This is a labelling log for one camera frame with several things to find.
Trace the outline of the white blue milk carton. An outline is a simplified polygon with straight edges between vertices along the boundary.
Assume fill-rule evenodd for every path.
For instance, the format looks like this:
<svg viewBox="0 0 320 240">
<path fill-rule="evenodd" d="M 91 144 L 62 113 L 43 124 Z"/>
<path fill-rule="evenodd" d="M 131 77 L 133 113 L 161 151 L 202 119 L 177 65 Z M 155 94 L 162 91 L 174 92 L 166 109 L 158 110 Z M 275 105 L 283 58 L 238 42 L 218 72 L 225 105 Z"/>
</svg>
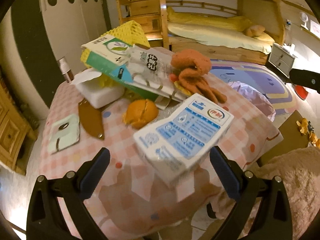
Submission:
<svg viewBox="0 0 320 240">
<path fill-rule="evenodd" d="M 209 99 L 194 94 L 167 118 L 134 135 L 141 158 L 168 186 L 175 186 L 200 164 L 227 133 L 234 115 Z"/>
</svg>

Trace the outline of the green white tissue box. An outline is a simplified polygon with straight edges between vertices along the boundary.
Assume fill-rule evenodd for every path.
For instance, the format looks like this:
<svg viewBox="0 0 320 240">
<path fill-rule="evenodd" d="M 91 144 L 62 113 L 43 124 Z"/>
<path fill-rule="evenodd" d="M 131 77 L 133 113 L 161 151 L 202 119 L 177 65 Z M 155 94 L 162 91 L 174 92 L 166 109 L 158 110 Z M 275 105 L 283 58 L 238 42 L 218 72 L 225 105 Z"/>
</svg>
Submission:
<svg viewBox="0 0 320 240">
<path fill-rule="evenodd" d="M 172 53 L 166 49 L 143 49 L 105 35 L 82 45 L 89 50 L 85 63 L 145 99 L 163 96 L 178 102 L 187 98 L 169 79 Z"/>
</svg>

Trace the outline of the yellow foam fruit net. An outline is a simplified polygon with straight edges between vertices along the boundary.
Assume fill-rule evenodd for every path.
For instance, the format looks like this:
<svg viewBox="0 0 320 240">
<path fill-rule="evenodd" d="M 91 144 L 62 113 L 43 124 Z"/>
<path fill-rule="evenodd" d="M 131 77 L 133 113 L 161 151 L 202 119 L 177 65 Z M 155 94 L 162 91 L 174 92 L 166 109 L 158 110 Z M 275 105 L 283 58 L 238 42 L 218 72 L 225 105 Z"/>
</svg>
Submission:
<svg viewBox="0 0 320 240">
<path fill-rule="evenodd" d="M 150 48 L 141 25 L 131 20 L 83 44 L 80 61 L 86 67 L 111 71 L 127 63 L 135 44 Z"/>
</svg>

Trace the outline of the pink lined trash bin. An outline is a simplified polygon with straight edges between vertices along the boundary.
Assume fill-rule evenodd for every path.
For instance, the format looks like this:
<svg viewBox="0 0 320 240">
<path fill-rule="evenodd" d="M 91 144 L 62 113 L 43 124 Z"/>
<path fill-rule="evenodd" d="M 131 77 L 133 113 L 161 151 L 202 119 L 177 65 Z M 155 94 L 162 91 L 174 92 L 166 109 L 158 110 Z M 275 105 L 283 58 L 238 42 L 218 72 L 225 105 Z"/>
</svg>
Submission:
<svg viewBox="0 0 320 240">
<path fill-rule="evenodd" d="M 276 110 L 266 96 L 252 86 L 240 81 L 229 82 L 228 85 L 257 107 L 271 122 L 274 122 Z"/>
</svg>

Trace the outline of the red floor object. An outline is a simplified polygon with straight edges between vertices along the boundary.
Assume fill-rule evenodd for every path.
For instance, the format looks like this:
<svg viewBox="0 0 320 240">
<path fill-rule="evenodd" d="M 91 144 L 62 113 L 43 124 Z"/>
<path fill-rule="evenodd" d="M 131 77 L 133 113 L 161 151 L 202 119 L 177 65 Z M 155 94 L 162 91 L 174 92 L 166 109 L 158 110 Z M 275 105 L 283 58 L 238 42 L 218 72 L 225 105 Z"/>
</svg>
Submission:
<svg viewBox="0 0 320 240">
<path fill-rule="evenodd" d="M 300 85 L 293 85 L 293 88 L 295 90 L 295 93 L 302 99 L 302 100 L 306 100 L 307 96 L 308 96 L 308 91 Z"/>
</svg>

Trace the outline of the pastel rainbow rug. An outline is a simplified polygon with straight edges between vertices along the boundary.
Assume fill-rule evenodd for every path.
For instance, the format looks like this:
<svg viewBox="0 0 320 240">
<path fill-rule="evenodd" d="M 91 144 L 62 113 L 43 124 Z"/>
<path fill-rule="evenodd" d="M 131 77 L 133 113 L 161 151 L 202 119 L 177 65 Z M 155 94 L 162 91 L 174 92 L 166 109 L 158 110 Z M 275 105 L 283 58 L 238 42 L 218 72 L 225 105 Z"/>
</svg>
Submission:
<svg viewBox="0 0 320 240">
<path fill-rule="evenodd" d="M 240 81 L 263 94 L 276 110 L 276 115 L 297 109 L 297 99 L 279 77 L 265 66 L 236 61 L 212 59 L 211 73 L 225 83 Z"/>
</svg>

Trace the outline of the orange peels on floor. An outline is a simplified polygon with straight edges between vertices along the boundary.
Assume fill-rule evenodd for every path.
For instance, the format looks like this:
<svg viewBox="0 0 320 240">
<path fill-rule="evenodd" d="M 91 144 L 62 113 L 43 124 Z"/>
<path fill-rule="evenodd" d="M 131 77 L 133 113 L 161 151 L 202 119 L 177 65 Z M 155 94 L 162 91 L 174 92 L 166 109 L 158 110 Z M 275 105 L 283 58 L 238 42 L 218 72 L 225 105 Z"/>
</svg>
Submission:
<svg viewBox="0 0 320 240">
<path fill-rule="evenodd" d="M 314 127 L 312 126 L 311 122 L 308 121 L 306 118 L 302 118 L 301 121 L 296 121 L 298 129 L 302 135 L 307 135 L 308 142 L 319 148 L 320 146 L 320 139 L 317 137 L 316 133 L 314 132 Z"/>
</svg>

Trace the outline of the pink fluffy cushion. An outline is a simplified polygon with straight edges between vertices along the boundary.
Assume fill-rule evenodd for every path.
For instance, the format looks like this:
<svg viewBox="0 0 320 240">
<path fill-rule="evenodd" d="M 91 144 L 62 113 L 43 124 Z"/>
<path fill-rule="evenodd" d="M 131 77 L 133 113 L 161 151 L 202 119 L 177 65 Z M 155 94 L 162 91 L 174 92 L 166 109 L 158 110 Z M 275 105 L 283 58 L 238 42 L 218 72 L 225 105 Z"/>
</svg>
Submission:
<svg viewBox="0 0 320 240">
<path fill-rule="evenodd" d="M 319 148 L 309 146 L 292 150 L 252 172 L 258 178 L 282 178 L 291 209 L 292 239 L 319 239 Z M 249 233 L 259 205 L 260 198 L 239 239 Z"/>
</svg>

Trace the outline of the plush toy on bed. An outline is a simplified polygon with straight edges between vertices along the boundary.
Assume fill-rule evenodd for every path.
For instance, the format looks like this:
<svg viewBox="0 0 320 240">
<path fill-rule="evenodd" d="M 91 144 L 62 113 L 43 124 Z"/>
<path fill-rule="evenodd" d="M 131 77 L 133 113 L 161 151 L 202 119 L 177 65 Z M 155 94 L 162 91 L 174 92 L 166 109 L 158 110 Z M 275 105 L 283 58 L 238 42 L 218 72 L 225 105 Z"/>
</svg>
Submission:
<svg viewBox="0 0 320 240">
<path fill-rule="evenodd" d="M 244 30 L 244 34 L 248 37 L 261 36 L 265 31 L 265 27 L 262 25 L 252 25 Z"/>
</svg>

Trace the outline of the wooden bunk bed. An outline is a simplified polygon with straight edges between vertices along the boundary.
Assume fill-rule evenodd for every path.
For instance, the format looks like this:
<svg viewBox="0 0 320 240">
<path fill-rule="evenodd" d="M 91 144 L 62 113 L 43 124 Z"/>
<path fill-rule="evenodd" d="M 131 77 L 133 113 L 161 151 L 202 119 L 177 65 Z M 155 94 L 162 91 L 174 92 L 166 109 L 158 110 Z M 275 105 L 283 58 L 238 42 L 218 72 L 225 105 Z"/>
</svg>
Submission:
<svg viewBox="0 0 320 240">
<path fill-rule="evenodd" d="M 195 49 L 218 60 L 264 64 L 272 45 L 285 39 L 281 0 L 166 0 L 173 52 Z M 262 25 L 261 36 L 244 30 Z"/>
</svg>

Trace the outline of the pink checkered tablecloth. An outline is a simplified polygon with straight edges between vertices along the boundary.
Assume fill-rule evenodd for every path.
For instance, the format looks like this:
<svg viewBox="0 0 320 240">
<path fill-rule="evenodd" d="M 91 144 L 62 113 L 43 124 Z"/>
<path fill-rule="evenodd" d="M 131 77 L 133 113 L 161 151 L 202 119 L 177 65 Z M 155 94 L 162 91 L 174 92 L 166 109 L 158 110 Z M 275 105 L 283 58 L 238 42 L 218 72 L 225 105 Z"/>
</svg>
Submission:
<svg viewBox="0 0 320 240">
<path fill-rule="evenodd" d="M 214 74 L 206 75 L 209 84 L 227 96 L 223 108 L 234 120 L 219 141 L 224 154 L 247 169 L 264 153 L 282 141 L 279 129 L 255 105 Z M 104 140 L 80 130 L 80 140 L 56 153 L 48 152 L 53 123 L 78 113 L 82 95 L 66 82 L 59 85 L 49 109 L 43 132 L 40 174 L 48 179 L 63 177 L 91 160 L 102 147 L 111 161 L 92 197 L 85 205 L 109 239 L 135 239 L 183 220 L 217 197 L 220 182 L 208 159 L 184 177 L 176 187 L 168 187 L 140 156 L 133 139 L 135 130 L 123 123 L 129 97 L 118 99 L 103 118 Z"/>
</svg>

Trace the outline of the pale green phone case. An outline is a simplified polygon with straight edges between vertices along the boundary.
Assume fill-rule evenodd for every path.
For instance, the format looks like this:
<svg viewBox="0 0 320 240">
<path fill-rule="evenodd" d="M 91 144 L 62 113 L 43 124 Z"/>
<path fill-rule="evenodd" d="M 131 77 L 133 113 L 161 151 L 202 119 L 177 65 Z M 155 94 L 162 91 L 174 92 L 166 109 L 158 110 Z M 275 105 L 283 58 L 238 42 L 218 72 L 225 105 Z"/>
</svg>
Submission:
<svg viewBox="0 0 320 240">
<path fill-rule="evenodd" d="M 79 142 L 79 121 L 78 115 L 71 114 L 52 124 L 47 145 L 49 154 L 54 154 Z"/>
</svg>

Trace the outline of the wooden cabinet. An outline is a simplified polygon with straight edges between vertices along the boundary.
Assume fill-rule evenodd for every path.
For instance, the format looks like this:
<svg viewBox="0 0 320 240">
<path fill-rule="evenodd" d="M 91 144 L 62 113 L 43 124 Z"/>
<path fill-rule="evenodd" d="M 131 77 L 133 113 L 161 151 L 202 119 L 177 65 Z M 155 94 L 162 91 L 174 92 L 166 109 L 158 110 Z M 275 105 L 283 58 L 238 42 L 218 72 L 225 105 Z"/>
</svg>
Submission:
<svg viewBox="0 0 320 240">
<path fill-rule="evenodd" d="M 3 75 L 1 75 L 1 165 L 17 174 L 26 175 L 30 154 L 25 146 L 37 140 L 34 131 L 16 106 Z"/>
</svg>

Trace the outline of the orange knit gloves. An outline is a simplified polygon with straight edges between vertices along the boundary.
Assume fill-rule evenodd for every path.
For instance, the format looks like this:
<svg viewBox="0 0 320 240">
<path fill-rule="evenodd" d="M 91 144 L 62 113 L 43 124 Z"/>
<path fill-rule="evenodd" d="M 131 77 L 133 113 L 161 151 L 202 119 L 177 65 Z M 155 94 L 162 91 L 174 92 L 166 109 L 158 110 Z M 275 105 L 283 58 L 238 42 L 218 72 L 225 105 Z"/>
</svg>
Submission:
<svg viewBox="0 0 320 240">
<path fill-rule="evenodd" d="M 225 103 L 227 96 L 210 87 L 204 78 L 211 70 L 210 58 L 193 49 L 185 49 L 172 55 L 171 66 L 178 72 L 180 85 L 192 94 L 200 94 L 215 104 Z"/>
</svg>

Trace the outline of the brown leather pouch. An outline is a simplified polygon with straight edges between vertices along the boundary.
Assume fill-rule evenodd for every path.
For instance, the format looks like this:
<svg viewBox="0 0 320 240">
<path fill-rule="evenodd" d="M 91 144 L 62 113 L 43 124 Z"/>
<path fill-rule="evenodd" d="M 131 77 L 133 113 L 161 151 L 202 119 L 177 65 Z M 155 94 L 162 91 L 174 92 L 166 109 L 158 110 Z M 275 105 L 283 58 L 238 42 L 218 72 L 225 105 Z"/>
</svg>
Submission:
<svg viewBox="0 0 320 240">
<path fill-rule="evenodd" d="M 104 126 L 101 111 L 95 109 L 83 98 L 78 103 L 79 119 L 84 130 L 92 137 L 104 140 Z"/>
</svg>

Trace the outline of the brown white spray bottle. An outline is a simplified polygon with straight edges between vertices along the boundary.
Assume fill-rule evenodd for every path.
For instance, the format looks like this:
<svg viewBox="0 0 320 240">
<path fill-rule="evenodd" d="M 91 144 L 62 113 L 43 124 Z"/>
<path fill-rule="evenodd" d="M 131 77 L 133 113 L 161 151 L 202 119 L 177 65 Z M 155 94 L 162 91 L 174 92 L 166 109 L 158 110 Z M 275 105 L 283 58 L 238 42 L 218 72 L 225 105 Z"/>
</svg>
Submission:
<svg viewBox="0 0 320 240">
<path fill-rule="evenodd" d="M 63 77 L 65 78 L 65 80 L 68 83 L 71 83 L 74 80 L 74 75 L 71 71 L 71 68 L 70 68 L 66 58 L 63 57 L 63 58 L 59 59 L 58 64 L 59 64 L 59 68 L 60 68 L 61 73 L 62 73 Z"/>
</svg>

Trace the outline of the wooden stair drawers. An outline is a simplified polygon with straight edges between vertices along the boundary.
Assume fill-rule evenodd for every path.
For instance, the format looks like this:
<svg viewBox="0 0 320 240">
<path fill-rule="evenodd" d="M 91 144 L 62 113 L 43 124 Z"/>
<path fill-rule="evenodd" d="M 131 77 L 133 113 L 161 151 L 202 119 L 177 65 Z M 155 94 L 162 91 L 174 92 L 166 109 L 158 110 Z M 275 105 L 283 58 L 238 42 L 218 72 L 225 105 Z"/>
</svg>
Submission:
<svg viewBox="0 0 320 240">
<path fill-rule="evenodd" d="M 136 21 L 151 46 L 170 47 L 166 0 L 116 0 L 120 24 Z"/>
</svg>

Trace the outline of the white wardrobe doors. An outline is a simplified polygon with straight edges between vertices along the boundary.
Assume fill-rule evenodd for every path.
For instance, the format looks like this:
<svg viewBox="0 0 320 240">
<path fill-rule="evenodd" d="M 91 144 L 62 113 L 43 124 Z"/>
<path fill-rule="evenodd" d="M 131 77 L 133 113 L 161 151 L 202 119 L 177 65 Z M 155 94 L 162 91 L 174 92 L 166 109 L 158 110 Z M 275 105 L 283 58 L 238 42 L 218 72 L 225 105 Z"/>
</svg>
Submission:
<svg viewBox="0 0 320 240">
<path fill-rule="evenodd" d="M 107 31 L 101 0 L 40 0 L 44 26 L 54 56 L 64 58 L 73 74 L 86 67 L 82 45 Z"/>
</svg>

